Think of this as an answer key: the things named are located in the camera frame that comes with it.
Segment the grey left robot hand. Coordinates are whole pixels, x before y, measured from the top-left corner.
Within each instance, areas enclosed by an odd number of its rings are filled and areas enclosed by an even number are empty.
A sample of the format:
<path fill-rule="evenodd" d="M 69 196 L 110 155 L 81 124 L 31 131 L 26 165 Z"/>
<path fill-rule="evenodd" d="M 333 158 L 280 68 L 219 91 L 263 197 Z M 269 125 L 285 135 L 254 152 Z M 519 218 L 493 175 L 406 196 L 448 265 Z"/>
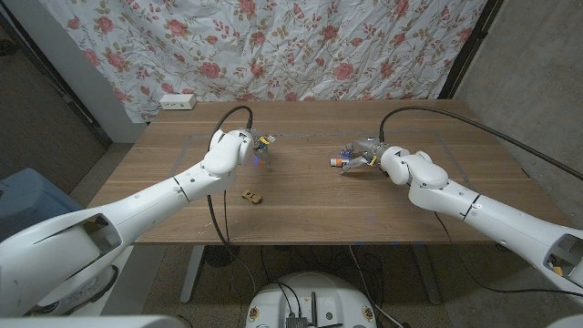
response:
<path fill-rule="evenodd" d="M 276 138 L 273 135 L 263 134 L 257 129 L 250 129 L 249 132 L 253 138 L 252 149 L 256 163 L 260 167 L 268 169 L 271 165 L 269 145 L 272 144 Z"/>

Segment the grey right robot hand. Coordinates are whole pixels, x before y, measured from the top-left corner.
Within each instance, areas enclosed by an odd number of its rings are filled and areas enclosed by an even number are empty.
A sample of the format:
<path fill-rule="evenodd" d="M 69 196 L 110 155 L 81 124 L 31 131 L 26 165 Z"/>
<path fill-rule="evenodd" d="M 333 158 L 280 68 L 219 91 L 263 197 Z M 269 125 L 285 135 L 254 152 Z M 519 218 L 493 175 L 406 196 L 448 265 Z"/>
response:
<path fill-rule="evenodd" d="M 360 138 L 343 147 L 341 154 L 348 159 L 341 173 L 364 165 L 380 166 L 381 157 L 389 147 L 377 138 Z"/>

